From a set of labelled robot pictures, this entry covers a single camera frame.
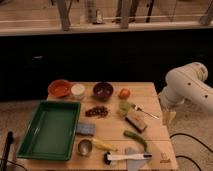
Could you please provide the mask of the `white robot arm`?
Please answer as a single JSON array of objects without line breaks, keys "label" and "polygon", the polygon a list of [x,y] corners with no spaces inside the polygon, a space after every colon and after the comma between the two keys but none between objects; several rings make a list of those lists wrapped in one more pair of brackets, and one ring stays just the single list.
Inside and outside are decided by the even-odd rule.
[{"label": "white robot arm", "polygon": [[158,95],[164,125],[171,123],[176,116],[174,107],[183,104],[186,99],[213,114],[213,88],[205,84],[207,77],[208,70],[200,62],[174,68],[166,74],[166,86]]}]

